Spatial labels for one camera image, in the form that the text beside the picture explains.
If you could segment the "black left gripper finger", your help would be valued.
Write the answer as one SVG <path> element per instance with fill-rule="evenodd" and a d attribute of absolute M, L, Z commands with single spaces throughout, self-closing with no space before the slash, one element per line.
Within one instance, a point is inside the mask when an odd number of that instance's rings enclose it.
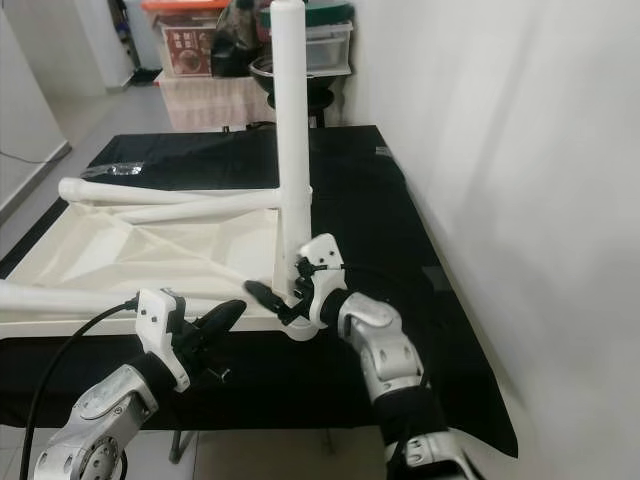
<path fill-rule="evenodd" d="M 204 316 L 193 321 L 193 329 L 202 337 L 219 337 L 228 333 L 241 320 L 247 303 L 243 300 L 229 300 L 206 312 Z"/>
<path fill-rule="evenodd" d="M 242 312 L 207 312 L 195 323 L 196 349 L 211 349 L 241 320 Z"/>

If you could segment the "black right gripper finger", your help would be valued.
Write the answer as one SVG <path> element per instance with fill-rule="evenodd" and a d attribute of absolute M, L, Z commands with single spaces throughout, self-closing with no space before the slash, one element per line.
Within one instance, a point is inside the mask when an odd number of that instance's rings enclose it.
<path fill-rule="evenodd" d="M 244 282 L 244 292 L 250 294 L 253 300 L 264 307 L 265 310 L 275 314 L 280 323 L 293 323 L 296 320 L 296 312 L 279 294 L 275 293 L 270 285 L 256 282 L 256 280 L 247 280 L 247 282 Z"/>

